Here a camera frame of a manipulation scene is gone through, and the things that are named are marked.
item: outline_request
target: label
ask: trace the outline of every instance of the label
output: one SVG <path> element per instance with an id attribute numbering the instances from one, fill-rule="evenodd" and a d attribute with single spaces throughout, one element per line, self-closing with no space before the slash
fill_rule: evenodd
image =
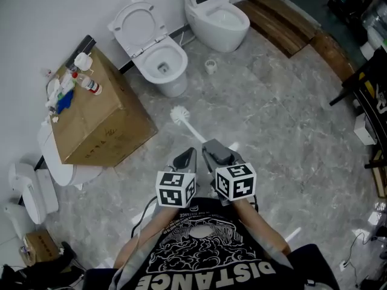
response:
<path id="1" fill-rule="evenodd" d="M 89 84 L 86 85 L 86 89 L 90 90 L 93 94 L 95 94 L 99 89 L 99 84 L 90 79 Z"/>

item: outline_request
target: toilet brush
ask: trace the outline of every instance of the toilet brush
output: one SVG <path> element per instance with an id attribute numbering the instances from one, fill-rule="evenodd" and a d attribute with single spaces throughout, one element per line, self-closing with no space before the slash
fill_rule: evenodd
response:
<path id="1" fill-rule="evenodd" d="M 175 106 L 171 110 L 171 119 L 174 121 L 175 124 L 178 126 L 180 123 L 184 123 L 187 128 L 192 132 L 194 136 L 201 142 L 205 143 L 206 139 L 202 137 L 199 132 L 195 130 L 194 127 L 191 126 L 191 124 L 188 122 L 189 119 L 189 111 L 184 106 Z"/>

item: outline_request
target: wooden plank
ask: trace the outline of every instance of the wooden plank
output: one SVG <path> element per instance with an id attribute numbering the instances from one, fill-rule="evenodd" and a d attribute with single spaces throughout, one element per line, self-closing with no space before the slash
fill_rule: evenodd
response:
<path id="1" fill-rule="evenodd" d="M 308 43 L 316 34 L 315 27 L 281 0 L 248 0 L 273 15 Z"/>
<path id="2" fill-rule="evenodd" d="M 355 73 L 355 69 L 344 50 L 328 33 L 319 32 L 310 42 L 310 45 L 329 64 L 341 81 L 344 82 Z"/>
<path id="3" fill-rule="evenodd" d="M 290 58 L 307 45 L 297 34 L 257 5 L 246 0 L 239 1 L 235 5 L 250 19 L 251 27 L 266 37 L 287 57 Z"/>

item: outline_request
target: black t-shirt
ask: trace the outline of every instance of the black t-shirt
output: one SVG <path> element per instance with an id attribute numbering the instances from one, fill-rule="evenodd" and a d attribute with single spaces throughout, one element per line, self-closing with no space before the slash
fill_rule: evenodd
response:
<path id="1" fill-rule="evenodd" d="M 122 289 L 303 289 L 294 271 L 268 259 L 231 206 L 193 199 L 180 210 Z"/>

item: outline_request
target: toilet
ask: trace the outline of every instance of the toilet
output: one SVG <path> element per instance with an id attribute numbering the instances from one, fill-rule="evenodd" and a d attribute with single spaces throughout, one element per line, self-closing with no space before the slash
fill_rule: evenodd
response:
<path id="1" fill-rule="evenodd" d="M 23 240 L 27 233 L 31 233 L 36 230 L 36 225 L 32 221 L 27 209 L 24 206 L 6 203 L 3 206 L 5 215 L 11 220 L 13 228 L 20 240 Z"/>
<path id="2" fill-rule="evenodd" d="M 53 128 L 50 124 L 42 126 L 37 135 L 37 141 L 44 160 L 53 177 L 61 186 L 75 185 L 82 189 L 82 184 L 97 177 L 102 167 L 62 164 L 56 147 Z"/>
<path id="3" fill-rule="evenodd" d="M 108 25 L 144 78 L 167 97 L 187 88 L 186 52 L 168 36 L 157 9 L 144 1 L 123 8 Z"/>
<path id="4" fill-rule="evenodd" d="M 222 53 L 235 51 L 250 26 L 247 15 L 229 0 L 185 0 L 185 10 L 196 37 Z"/>
<path id="5" fill-rule="evenodd" d="M 48 170 L 35 172 L 29 164 L 12 164 L 8 180 L 12 190 L 23 197 L 28 215 L 35 224 L 42 224 L 47 214 L 58 211 L 58 200 Z"/>

